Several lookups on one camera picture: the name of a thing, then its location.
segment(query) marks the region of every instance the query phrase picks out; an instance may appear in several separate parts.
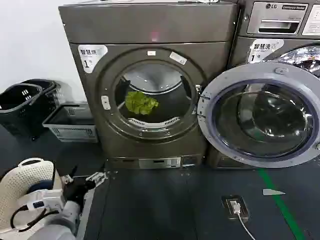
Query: lg logo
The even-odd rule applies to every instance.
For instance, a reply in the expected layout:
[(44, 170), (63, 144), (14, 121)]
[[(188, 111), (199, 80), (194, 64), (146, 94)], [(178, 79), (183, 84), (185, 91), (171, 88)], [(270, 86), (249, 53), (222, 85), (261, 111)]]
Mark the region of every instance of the lg logo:
[(277, 4), (267, 3), (267, 4), (265, 5), (265, 8), (266, 8), (266, 9), (276, 9), (276, 8), (277, 8)]

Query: dark floor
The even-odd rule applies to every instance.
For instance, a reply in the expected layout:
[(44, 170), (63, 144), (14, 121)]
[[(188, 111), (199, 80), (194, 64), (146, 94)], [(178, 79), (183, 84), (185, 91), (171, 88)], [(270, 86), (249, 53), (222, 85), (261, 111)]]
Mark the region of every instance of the dark floor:
[[(60, 175), (77, 165), (77, 176), (91, 175), (105, 162), (99, 144), (62, 143), (49, 131), (21, 143), (0, 126), (1, 171), (29, 157), (56, 163)], [(226, 218), (221, 197), (243, 196), (249, 210), (246, 226), (257, 240), (293, 240), (289, 225), (258, 170), (212, 170), (206, 167), (110, 172), (96, 190), (87, 240), (247, 240), (238, 221)], [(304, 237), (319, 240), (320, 163), (270, 169), (275, 187)]]

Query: label sticker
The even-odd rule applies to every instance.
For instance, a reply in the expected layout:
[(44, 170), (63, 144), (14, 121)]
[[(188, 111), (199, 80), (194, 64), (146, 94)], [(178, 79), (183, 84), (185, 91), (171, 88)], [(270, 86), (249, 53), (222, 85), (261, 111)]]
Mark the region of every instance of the label sticker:
[(284, 10), (300, 10), (300, 11), (304, 11), (304, 10), (306, 10), (306, 6), (301, 6), (301, 5), (282, 5), (282, 9), (284, 9)]
[(304, 26), (303, 36), (320, 36), (320, 5), (313, 5)]
[(148, 56), (155, 56), (156, 55), (156, 51), (147, 51), (147, 55)]
[(175, 53), (174, 51), (171, 52), (169, 58), (175, 60), (176, 62), (185, 65), (187, 62), (187, 59), (184, 58), (183, 56), (180, 56), (179, 54)]
[(108, 52), (108, 48), (105, 45), (79, 45), (78, 52), (83, 70), (91, 74), (99, 60)]
[(258, 38), (250, 47), (250, 54), (247, 62), (250, 64), (259, 63), (267, 56), (280, 49), (284, 45), (283, 39)]

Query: green floor tape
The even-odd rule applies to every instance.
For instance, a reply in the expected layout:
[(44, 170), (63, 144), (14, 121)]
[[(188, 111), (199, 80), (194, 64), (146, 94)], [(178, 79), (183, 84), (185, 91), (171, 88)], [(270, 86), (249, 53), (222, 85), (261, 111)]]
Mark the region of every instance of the green floor tape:
[[(263, 179), (263, 181), (264, 181), (264, 183), (265, 183), (267, 188), (274, 189), (274, 190), (277, 189), (276, 186), (273, 184), (270, 176), (266, 172), (266, 170), (259, 169), (258, 172), (259, 172), (260, 176), (262, 177), (262, 179)], [(306, 239), (305, 236), (304, 236), (303, 231), (299, 228), (299, 226), (296, 223), (294, 217), (289, 212), (289, 209), (285, 205), (284, 201), (281, 199), (281, 196), (280, 195), (273, 195), (272, 197), (273, 197), (276, 205), (280, 209), (280, 211), (281, 211), (286, 223), (289, 225), (293, 235), (295, 236), (295, 239), (296, 240), (304, 240), (304, 239)]]

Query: porthole door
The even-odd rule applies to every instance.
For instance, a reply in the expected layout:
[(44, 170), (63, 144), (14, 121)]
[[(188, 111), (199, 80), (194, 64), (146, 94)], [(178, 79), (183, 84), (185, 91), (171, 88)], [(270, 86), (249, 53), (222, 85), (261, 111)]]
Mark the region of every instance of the porthole door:
[(164, 140), (196, 126), (197, 86), (204, 80), (188, 56), (165, 48), (137, 48), (101, 73), (96, 101), (120, 134)]
[(210, 144), (255, 167), (283, 168), (320, 154), (320, 80), (296, 66), (232, 68), (202, 92), (197, 117)]

